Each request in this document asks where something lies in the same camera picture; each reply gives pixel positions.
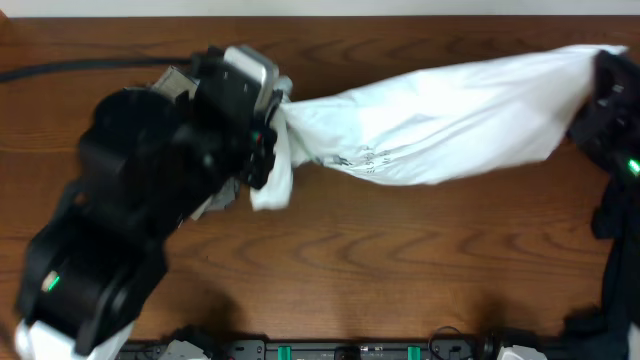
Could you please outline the white printed t-shirt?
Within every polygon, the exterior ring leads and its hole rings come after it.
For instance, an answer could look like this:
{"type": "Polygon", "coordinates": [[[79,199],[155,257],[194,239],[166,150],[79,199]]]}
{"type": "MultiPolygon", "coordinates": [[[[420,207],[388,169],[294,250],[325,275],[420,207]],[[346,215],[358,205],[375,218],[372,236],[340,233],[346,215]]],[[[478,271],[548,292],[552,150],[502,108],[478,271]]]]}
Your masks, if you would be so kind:
{"type": "Polygon", "coordinates": [[[594,82],[598,55],[571,45],[422,69],[342,93],[282,104],[255,210],[285,208],[296,167],[315,163],[385,186],[434,185],[547,159],[594,82]]]}

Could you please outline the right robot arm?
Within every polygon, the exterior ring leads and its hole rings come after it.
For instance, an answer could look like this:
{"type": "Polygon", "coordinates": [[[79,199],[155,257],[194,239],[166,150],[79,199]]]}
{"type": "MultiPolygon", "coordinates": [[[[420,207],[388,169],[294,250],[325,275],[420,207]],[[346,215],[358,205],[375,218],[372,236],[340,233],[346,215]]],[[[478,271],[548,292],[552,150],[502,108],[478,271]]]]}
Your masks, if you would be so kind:
{"type": "Polygon", "coordinates": [[[568,130],[569,138],[614,178],[639,181],[639,66],[602,51],[593,89],[568,130]]]}

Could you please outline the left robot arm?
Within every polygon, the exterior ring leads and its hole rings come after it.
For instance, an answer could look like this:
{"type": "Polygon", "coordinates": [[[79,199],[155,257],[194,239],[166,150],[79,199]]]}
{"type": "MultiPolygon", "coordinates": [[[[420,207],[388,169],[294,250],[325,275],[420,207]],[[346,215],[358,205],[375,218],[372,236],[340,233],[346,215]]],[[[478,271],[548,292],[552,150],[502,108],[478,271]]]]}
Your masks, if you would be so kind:
{"type": "Polygon", "coordinates": [[[113,359],[165,276],[166,240],[274,168],[291,80],[248,46],[161,60],[153,84],[99,102],[79,176],[30,242],[14,337],[22,359],[113,359]]]}

